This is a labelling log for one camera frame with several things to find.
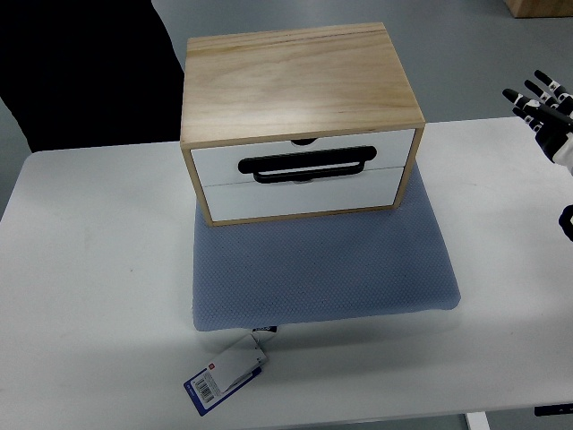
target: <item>cardboard box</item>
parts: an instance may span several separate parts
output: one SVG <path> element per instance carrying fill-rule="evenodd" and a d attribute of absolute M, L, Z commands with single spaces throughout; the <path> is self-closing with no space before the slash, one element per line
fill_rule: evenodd
<path fill-rule="evenodd" d="M 515 18 L 573 16 L 573 0 L 505 0 Z"/>

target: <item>barcode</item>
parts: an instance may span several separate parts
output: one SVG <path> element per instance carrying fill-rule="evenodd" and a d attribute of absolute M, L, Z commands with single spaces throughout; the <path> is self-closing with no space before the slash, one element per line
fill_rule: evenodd
<path fill-rule="evenodd" d="M 201 398 L 205 403 L 209 403 L 215 399 L 211 392 L 211 388 L 209 388 L 204 379 L 200 379 L 195 383 L 195 390 L 201 395 Z"/>

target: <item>person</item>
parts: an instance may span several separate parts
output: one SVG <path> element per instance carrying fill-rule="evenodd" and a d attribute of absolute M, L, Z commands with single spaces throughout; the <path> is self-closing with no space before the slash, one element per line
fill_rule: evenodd
<path fill-rule="evenodd" d="M 0 97 L 32 152 L 177 141 L 183 83 L 150 0 L 0 4 Z"/>
<path fill-rule="evenodd" d="M 503 95 L 514 104 L 513 113 L 521 117 L 535 132 L 535 140 L 545 156 L 553 163 L 565 166 L 573 175 L 573 96 L 547 74 L 536 70 L 535 77 L 549 92 L 527 80 L 525 86 L 539 100 L 505 89 Z M 563 233 L 573 241 L 573 205 L 560 215 Z"/>

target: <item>wooden top panel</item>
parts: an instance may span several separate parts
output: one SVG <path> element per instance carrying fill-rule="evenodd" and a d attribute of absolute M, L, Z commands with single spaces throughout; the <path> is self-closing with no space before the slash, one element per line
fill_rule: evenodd
<path fill-rule="evenodd" d="M 381 23 L 187 43 L 184 148 L 397 130 L 423 123 Z"/>

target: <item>paper tag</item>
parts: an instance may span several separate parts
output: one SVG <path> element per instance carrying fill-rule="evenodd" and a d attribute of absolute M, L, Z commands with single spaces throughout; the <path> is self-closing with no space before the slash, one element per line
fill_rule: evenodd
<path fill-rule="evenodd" d="M 249 334 L 213 358 L 184 388 L 203 416 L 251 381 L 267 361 Z"/>
<path fill-rule="evenodd" d="M 223 393 L 213 381 L 209 370 L 203 369 L 189 381 L 184 383 L 184 387 L 187 390 L 189 397 L 191 397 L 191 401 L 193 402 L 193 405 L 195 405 L 199 415 L 204 416 L 227 397 L 243 388 L 260 372 L 261 368 L 257 367 L 250 374 L 246 375 L 242 381 L 236 384 L 235 388 Z"/>
<path fill-rule="evenodd" d="M 251 334 L 213 358 L 207 365 L 218 388 L 225 392 L 254 369 L 267 362 L 267 357 Z"/>

